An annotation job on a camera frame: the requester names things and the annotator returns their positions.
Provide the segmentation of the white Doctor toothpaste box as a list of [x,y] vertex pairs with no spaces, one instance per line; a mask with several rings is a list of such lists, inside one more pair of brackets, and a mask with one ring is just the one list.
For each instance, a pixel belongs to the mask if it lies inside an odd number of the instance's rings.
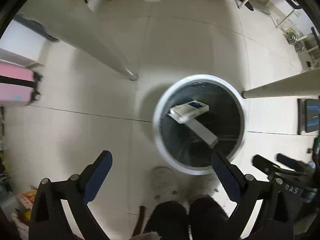
[[191,129],[209,146],[209,148],[214,148],[218,143],[218,137],[205,126],[203,126],[203,124],[197,121],[195,119],[195,114],[179,115],[177,113],[168,113],[168,116],[173,118],[179,124],[184,124]]

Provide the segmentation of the blue white small box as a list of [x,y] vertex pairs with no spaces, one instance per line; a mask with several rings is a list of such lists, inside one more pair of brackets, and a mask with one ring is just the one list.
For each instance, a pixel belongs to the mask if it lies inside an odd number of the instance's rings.
[[208,111],[209,106],[207,104],[194,100],[172,107],[169,110],[168,116],[179,124],[185,124]]

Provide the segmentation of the white round trash bin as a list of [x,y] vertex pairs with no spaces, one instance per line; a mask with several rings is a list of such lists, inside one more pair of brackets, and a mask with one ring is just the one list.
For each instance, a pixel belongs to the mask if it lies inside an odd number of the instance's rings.
[[164,92],[152,123],[157,150],[172,168],[209,174],[213,153],[229,161],[240,154],[247,132],[246,104],[225,80],[192,75]]

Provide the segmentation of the grey right slipper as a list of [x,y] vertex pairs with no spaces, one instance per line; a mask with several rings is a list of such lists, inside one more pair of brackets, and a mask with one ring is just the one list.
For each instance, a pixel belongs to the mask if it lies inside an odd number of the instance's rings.
[[212,197],[217,192],[219,185],[220,181],[214,173],[195,176],[191,179],[187,190],[188,203],[191,204],[202,197]]

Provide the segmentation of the grey slipper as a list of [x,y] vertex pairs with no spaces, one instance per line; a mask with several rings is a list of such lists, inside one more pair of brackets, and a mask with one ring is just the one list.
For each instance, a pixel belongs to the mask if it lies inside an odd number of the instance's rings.
[[153,198],[158,203],[176,201],[179,198],[178,182],[175,172],[168,167],[159,166],[150,173]]
[[214,173],[195,176],[191,179],[187,190],[188,203],[191,204],[202,197],[212,197],[217,192],[219,185],[220,181]]

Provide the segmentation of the grey left slipper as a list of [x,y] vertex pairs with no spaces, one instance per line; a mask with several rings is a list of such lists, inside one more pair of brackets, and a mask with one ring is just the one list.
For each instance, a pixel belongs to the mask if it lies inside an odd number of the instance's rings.
[[179,198],[178,182],[175,172],[168,167],[159,166],[150,173],[153,198],[158,203],[176,201]]

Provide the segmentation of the black blue exercise bench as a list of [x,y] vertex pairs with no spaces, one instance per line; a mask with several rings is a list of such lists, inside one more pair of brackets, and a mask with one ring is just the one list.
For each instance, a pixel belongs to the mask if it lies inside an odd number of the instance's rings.
[[319,131],[319,99],[297,99],[297,134]]

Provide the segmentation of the white table leg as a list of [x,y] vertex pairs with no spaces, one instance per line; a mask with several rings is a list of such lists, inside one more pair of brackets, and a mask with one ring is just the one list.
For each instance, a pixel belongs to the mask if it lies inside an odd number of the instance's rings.
[[60,9],[61,36],[69,44],[88,53],[131,81],[138,80],[132,64],[104,29],[103,22],[88,6],[63,6]]
[[319,95],[320,70],[300,73],[273,83],[242,92],[245,99]]

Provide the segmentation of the pink suitcase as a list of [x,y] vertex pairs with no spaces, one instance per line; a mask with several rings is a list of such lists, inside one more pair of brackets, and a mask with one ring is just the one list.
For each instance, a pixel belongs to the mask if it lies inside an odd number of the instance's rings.
[[16,64],[1,62],[0,78],[1,107],[23,106],[40,100],[38,88],[42,81],[41,74]]

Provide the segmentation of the metal dumbbell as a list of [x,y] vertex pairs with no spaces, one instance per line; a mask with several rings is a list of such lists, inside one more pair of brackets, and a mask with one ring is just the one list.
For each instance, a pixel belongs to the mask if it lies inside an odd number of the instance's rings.
[[293,30],[287,29],[285,31],[285,37],[287,42],[294,46],[296,52],[300,53],[304,50],[303,44],[298,41],[298,36]]

